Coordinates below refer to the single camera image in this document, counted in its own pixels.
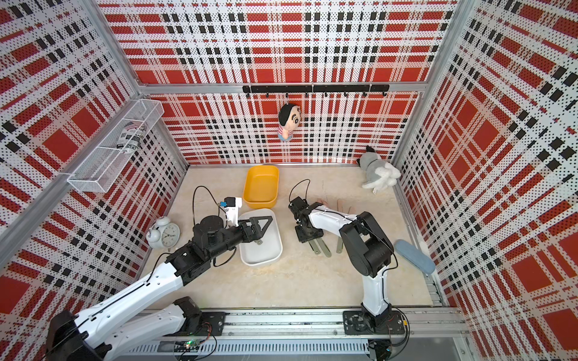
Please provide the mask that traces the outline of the white plastic storage box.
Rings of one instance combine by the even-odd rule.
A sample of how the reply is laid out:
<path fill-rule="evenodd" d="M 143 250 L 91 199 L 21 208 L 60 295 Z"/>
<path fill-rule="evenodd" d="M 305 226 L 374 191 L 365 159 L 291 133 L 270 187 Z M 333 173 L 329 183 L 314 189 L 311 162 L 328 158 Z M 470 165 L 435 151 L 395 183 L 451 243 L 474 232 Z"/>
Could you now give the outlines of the white plastic storage box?
<path fill-rule="evenodd" d="M 262 245 L 253 242 L 239 245 L 240 258 L 245 265 L 250 267 L 261 267 L 275 263 L 283 251 L 278 224 L 272 210 L 262 208 L 245 212 L 239 217 L 239 220 L 249 220 L 251 217 L 258 216 L 272 216 L 273 221 L 262 238 Z"/>

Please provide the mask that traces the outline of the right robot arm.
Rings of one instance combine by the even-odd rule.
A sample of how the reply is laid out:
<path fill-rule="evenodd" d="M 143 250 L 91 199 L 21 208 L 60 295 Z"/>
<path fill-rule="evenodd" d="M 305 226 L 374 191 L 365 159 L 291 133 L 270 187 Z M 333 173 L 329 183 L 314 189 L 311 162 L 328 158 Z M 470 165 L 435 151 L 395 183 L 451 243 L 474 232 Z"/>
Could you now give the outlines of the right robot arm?
<path fill-rule="evenodd" d="M 374 216 L 366 211 L 355 214 L 341 201 L 332 209 L 326 202 L 309 204 L 299 196 L 289 202 L 288 208 L 297 222 L 298 241 L 307 243 L 315 254 L 330 257 L 322 237 L 326 233 L 338 237 L 338 247 L 346 251 L 355 270 L 363 276 L 361 317 L 366 328 L 374 333 L 383 331 L 386 323 L 394 319 L 386 272 L 393 269 L 390 264 L 396 256 L 394 245 Z"/>

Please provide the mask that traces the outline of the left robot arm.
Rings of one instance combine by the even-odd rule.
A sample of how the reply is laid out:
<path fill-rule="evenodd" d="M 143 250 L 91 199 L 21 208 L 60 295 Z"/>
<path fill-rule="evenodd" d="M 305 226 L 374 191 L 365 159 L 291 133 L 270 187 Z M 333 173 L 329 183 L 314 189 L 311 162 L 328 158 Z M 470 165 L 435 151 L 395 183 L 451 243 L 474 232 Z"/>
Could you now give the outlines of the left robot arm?
<path fill-rule="evenodd" d="M 273 224 L 272 216 L 240 220 L 225 227 L 218 216 L 194 226 L 192 239 L 155 263 L 153 270 L 131 286 L 77 314 L 65 310 L 49 325 L 46 360 L 112 360 L 145 341 L 205 328 L 203 313 L 188 296 L 156 314 L 133 320 L 140 311 L 181 289 L 208 271 L 215 258 L 243 243 L 260 242 Z"/>

